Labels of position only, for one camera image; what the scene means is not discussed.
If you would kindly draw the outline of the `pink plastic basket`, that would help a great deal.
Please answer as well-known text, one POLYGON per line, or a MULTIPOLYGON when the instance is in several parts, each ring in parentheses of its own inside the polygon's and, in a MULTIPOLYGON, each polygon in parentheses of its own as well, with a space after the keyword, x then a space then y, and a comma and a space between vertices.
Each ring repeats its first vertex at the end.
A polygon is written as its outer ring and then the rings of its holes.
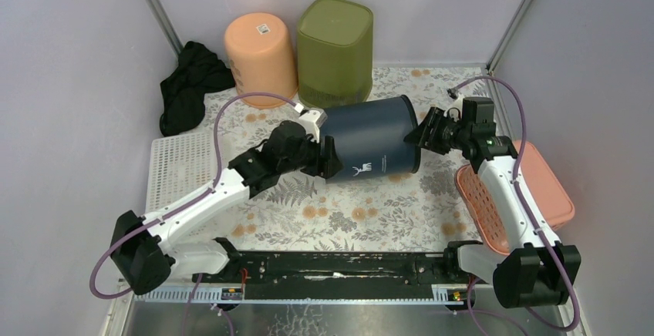
MULTIPOLYGON (((528 188, 551 229, 562 228, 575 215, 575 207, 558 178, 538 152, 528 143, 521 161, 528 188)), ((455 174, 455 184, 480 233, 481 240, 494 252, 509 254, 504 225, 493 198, 471 165, 462 166, 455 174)))

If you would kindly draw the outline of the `orange round bucket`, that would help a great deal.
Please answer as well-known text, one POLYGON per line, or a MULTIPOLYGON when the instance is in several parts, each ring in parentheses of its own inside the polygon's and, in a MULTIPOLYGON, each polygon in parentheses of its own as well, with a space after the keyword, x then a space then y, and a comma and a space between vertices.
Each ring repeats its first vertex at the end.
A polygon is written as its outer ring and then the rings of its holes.
POLYGON ((241 101, 257 109, 274 109, 298 90, 291 36, 277 16, 254 12, 226 28, 224 47, 241 101))

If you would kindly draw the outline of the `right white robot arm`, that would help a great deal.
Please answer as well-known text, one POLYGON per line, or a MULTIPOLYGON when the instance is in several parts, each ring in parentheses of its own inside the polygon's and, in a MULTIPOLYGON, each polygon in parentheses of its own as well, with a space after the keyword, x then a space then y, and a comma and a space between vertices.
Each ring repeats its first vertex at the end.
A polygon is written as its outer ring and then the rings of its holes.
POLYGON ((505 308, 578 304, 574 292, 581 254, 564 245, 542 216, 521 172, 521 154, 496 134, 494 103, 467 97, 454 119, 433 107, 405 138, 407 143, 446 155, 461 151, 485 185, 503 224, 509 253, 484 244, 456 241, 442 263, 444 277, 460 284, 471 274, 491 285, 505 308))

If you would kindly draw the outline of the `green mesh waste bin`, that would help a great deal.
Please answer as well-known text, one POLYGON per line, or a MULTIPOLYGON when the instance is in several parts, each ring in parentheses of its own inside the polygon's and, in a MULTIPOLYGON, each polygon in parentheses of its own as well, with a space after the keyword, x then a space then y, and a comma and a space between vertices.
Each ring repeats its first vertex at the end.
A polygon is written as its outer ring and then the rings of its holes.
POLYGON ((373 86, 373 12, 348 0, 315 0, 297 33, 298 97, 329 108, 365 102, 373 86))

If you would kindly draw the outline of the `white plastic basket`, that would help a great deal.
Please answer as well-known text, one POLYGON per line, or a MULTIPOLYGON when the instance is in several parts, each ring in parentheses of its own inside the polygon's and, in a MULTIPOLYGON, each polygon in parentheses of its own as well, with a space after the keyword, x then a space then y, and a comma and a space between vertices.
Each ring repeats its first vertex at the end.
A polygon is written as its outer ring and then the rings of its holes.
POLYGON ((146 221, 162 220, 165 213, 200 196, 212 186, 219 169, 214 137, 208 131, 155 139, 150 149, 146 221))

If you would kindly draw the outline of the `dark blue round bin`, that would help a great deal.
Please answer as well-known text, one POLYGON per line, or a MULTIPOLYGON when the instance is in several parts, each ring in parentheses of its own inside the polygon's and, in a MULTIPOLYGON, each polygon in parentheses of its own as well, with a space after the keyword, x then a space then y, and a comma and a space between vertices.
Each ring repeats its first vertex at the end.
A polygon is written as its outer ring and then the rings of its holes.
POLYGON ((342 169, 327 183, 347 183, 420 168, 421 150, 404 138, 418 126, 405 95, 325 110, 322 136, 331 136, 342 169))

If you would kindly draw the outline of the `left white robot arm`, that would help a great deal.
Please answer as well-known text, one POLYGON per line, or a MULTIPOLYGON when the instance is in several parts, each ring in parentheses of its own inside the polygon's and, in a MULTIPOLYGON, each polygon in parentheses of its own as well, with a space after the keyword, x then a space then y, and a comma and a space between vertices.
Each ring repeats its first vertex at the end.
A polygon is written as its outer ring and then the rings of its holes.
POLYGON ((158 288, 170 277, 212 274, 222 283, 239 272, 237 259, 215 240, 186 244, 199 226, 277 185, 286 173, 300 171, 330 178, 342 169, 332 136, 320 136, 327 115, 321 109, 298 109, 270 136, 229 162, 219 176, 182 199, 137 216, 132 210, 116 220, 110 258, 137 295, 158 288))

